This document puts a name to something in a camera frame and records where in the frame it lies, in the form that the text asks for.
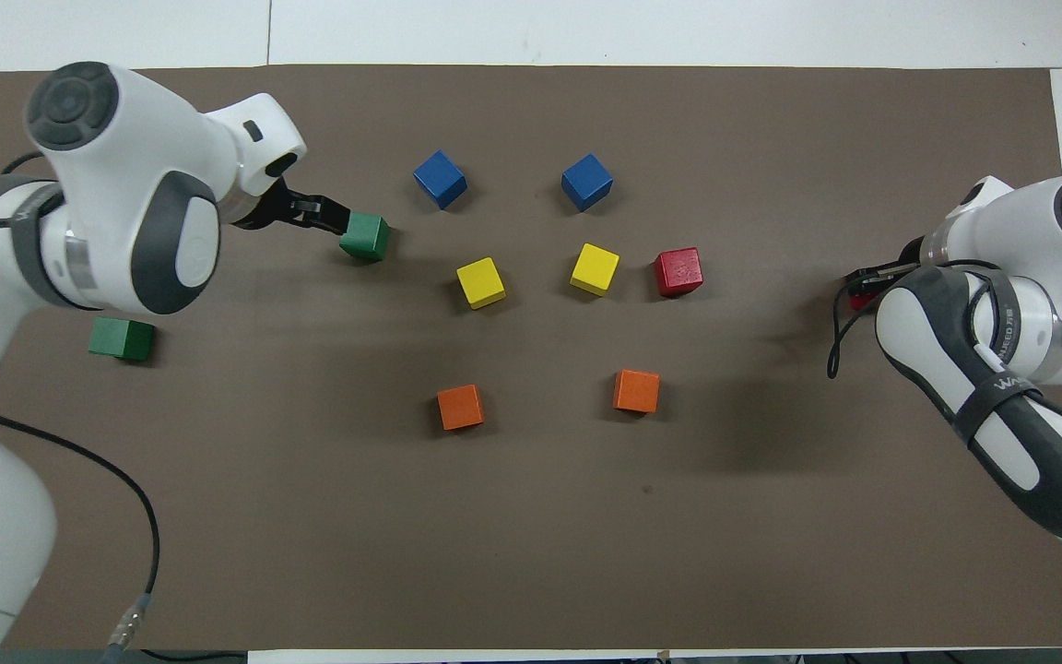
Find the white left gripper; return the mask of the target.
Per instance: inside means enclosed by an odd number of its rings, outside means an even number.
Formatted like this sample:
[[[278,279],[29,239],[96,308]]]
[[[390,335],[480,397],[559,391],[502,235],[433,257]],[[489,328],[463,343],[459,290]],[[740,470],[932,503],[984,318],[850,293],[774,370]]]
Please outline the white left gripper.
[[[204,113],[203,117],[220,127],[230,143],[220,157],[225,172],[220,178],[225,184],[223,195],[266,194],[287,169],[307,154],[298,126],[271,93],[253,93],[227,108]],[[350,215],[349,207],[332,198],[289,192],[277,198],[262,197],[233,226],[258,231],[286,223],[342,235],[348,228]]]

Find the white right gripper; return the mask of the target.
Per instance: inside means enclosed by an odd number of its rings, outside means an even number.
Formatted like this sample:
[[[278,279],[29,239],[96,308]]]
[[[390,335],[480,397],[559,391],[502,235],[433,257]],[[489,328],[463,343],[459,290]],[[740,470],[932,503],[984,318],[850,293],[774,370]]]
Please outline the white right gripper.
[[[950,223],[992,223],[1006,216],[1003,198],[1014,193],[1015,189],[999,178],[987,175],[973,184],[969,192],[956,207],[945,215]],[[919,262],[890,262],[881,266],[861,267],[844,277],[844,286],[860,286],[863,283],[864,297],[880,297],[885,291],[893,289],[902,276],[920,267]]]

